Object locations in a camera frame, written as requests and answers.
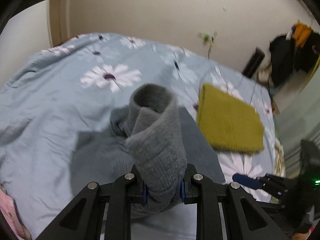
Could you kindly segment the olive green knitted sweater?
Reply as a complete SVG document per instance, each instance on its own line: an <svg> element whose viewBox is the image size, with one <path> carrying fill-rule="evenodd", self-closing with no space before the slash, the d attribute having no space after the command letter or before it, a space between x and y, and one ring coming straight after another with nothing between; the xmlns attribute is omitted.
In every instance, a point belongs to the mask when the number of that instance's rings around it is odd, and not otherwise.
<svg viewBox="0 0 320 240"><path fill-rule="evenodd" d="M253 155L264 150L264 127L255 109L205 83L196 123L212 148Z"/></svg>

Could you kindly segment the dark grey sweater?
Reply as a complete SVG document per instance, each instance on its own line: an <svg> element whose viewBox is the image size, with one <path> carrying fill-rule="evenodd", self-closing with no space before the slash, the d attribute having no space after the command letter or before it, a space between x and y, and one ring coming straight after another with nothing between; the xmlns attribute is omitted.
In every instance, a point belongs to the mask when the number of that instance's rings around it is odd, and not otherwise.
<svg viewBox="0 0 320 240"><path fill-rule="evenodd" d="M102 132L81 132L71 161L71 188L107 184L134 170L146 184L146 203L132 204L133 218L167 211L180 202L188 164L224 183L216 152L173 92L156 84L137 88L129 104L111 112Z"/></svg>

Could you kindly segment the pink fleece garment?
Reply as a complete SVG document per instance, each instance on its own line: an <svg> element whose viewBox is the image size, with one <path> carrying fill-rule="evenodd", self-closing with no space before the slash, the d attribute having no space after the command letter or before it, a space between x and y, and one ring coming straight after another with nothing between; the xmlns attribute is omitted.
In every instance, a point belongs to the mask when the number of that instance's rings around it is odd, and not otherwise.
<svg viewBox="0 0 320 240"><path fill-rule="evenodd" d="M31 234L22 224L15 201L1 185L1 239L31 239Z"/></svg>

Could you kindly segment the wall power socket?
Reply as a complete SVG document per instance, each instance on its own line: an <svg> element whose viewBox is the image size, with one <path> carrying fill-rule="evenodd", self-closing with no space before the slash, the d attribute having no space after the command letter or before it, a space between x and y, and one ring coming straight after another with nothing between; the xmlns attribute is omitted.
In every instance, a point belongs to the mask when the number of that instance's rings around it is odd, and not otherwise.
<svg viewBox="0 0 320 240"><path fill-rule="evenodd" d="M214 45L215 38L217 36L217 32L213 32L212 34L209 33L198 33L197 35L201 40L203 45L209 44L210 46Z"/></svg>

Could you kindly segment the orange garment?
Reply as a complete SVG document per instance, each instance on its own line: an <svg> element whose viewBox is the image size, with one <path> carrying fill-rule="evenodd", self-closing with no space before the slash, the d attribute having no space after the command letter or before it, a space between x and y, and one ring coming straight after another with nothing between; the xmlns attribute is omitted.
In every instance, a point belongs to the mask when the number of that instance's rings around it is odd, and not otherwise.
<svg viewBox="0 0 320 240"><path fill-rule="evenodd" d="M313 32L313 29L304 23L295 23L293 25L292 38L295 41L296 48L302 48L306 43L307 39Z"/></svg>

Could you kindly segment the dark clothes pile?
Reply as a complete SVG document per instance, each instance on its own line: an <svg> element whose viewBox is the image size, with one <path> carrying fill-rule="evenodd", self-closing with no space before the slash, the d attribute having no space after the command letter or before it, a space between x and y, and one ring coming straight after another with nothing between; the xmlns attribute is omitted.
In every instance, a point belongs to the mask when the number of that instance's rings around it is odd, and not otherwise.
<svg viewBox="0 0 320 240"><path fill-rule="evenodd" d="M312 32L302 47L296 47L294 38L285 35L270 42L271 81L274 87L281 86L293 71L310 72L319 59L319 33Z"/></svg>

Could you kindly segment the black box on floor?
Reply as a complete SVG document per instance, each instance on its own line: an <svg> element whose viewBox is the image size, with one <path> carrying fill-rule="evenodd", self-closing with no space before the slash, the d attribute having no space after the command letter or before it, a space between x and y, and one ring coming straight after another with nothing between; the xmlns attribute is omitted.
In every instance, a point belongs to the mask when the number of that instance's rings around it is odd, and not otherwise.
<svg viewBox="0 0 320 240"><path fill-rule="evenodd" d="M265 53L259 47L257 47L255 49L255 52L249 59L248 63L246 64L242 74L245 77L251 79L264 58L265 58Z"/></svg>

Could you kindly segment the blue floral duvet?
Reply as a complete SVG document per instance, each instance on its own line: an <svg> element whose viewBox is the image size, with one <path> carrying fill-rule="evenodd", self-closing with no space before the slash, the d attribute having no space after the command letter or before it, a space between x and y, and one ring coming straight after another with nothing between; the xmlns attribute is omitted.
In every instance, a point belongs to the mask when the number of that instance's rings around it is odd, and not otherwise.
<svg viewBox="0 0 320 240"><path fill-rule="evenodd" d="M263 151L208 151L189 163L210 179L282 174L271 99L241 73L185 48L118 34L80 35L33 55L1 89L1 184L36 238L89 182L107 184L127 172L120 140L105 131L114 109L145 83L172 90L184 131L195 130L204 83L249 105L264 126Z"/></svg>

